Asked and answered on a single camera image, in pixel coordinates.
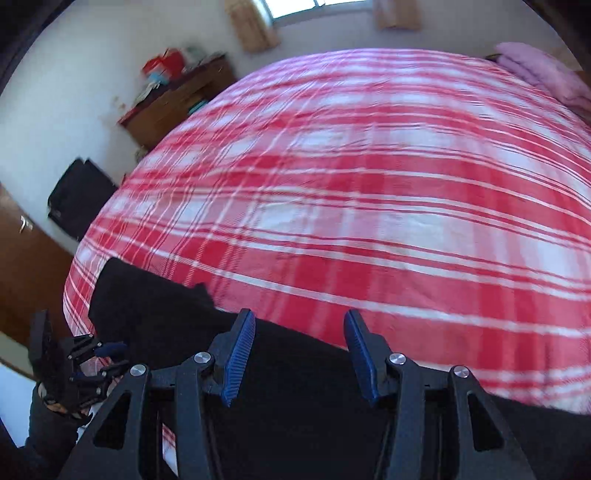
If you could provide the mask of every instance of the black suitcase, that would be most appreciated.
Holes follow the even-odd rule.
[[[47,199],[53,222],[77,241],[99,214],[117,185],[90,159],[75,159]]]

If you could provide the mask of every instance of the red plaid bedsheet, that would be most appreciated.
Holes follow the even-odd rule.
[[[589,412],[590,148],[577,116],[485,60],[281,61],[134,170],[80,243],[66,318],[92,331],[95,282],[119,257],[335,345],[354,307],[419,363]]]

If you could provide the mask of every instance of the curtain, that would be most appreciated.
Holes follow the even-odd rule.
[[[374,17],[378,28],[421,28],[417,0],[374,0]]]
[[[273,19],[261,0],[225,0],[225,4],[236,36],[245,51],[254,53],[279,45]]]

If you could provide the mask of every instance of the metal screw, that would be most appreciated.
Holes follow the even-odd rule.
[[[470,376],[470,371],[467,367],[463,365],[458,365],[457,367],[453,367],[453,372],[457,377],[460,378],[468,378]]]
[[[388,360],[394,365],[404,365],[406,363],[406,357],[401,353],[392,353]]]
[[[198,364],[206,364],[211,359],[212,359],[212,356],[207,352],[196,353],[195,356],[193,357],[193,360],[195,360],[195,362]]]
[[[129,373],[132,377],[141,377],[146,373],[146,367],[142,364],[134,365],[129,369]]]

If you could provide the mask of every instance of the door handle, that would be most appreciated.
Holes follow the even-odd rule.
[[[27,220],[24,215],[21,215],[21,228],[19,229],[18,233],[22,233],[25,227],[29,230],[33,230],[33,224]]]

